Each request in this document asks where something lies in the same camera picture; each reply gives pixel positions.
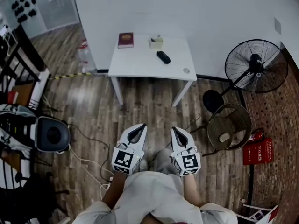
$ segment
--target electric fan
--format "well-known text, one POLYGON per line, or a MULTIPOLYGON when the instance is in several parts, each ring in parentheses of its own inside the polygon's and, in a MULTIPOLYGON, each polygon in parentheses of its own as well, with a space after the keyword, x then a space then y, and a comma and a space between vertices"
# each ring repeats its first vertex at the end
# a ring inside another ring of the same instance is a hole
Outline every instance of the electric fan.
POLYGON ((205 107, 214 113, 224 104, 222 96, 231 88, 266 93, 277 89, 288 74, 288 63, 278 46, 265 40, 249 40, 237 45, 225 61, 230 86, 221 94, 209 90, 203 95, 205 107))

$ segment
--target person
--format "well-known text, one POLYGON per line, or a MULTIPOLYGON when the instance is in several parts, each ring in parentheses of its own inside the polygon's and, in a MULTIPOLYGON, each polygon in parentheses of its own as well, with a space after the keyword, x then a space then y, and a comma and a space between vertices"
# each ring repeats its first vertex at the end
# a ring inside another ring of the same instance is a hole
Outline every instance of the person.
POLYGON ((194 175, 183 183, 162 150, 154 160, 154 172, 141 160, 140 172, 127 176, 116 172, 103 200, 80 213, 73 224, 237 224, 231 210, 203 205, 194 175))

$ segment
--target red book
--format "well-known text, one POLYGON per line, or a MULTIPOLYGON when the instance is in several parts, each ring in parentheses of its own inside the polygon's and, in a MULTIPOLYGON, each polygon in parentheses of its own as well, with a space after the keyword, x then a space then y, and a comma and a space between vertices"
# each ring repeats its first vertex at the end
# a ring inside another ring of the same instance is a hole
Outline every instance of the red book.
POLYGON ((118 48, 134 47, 133 32, 120 33, 118 37, 118 48))
POLYGON ((8 92, 7 103, 15 104, 17 102, 18 95, 19 95, 19 92, 16 92, 16 91, 8 92))

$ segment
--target yellow and black tape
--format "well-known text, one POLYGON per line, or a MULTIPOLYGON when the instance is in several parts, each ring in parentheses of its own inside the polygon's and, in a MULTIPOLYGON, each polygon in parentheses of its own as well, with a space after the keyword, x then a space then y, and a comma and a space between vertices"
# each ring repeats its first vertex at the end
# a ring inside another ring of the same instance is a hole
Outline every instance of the yellow and black tape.
POLYGON ((50 80, 59 80, 62 78, 69 78, 69 77, 76 77, 76 76, 89 76, 89 75, 92 75, 92 73, 90 73, 90 72, 75 73, 75 74, 69 74, 69 75, 63 75, 63 76, 59 76, 59 77, 50 78, 50 80))

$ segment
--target fire extinguisher box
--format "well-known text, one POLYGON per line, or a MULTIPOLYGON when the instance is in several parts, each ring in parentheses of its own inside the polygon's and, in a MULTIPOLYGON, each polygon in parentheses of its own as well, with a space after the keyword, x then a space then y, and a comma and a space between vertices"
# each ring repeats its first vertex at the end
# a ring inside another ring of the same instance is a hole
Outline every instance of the fire extinguisher box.
POLYGON ((268 163, 273 161, 272 139, 243 146, 243 165, 268 163))

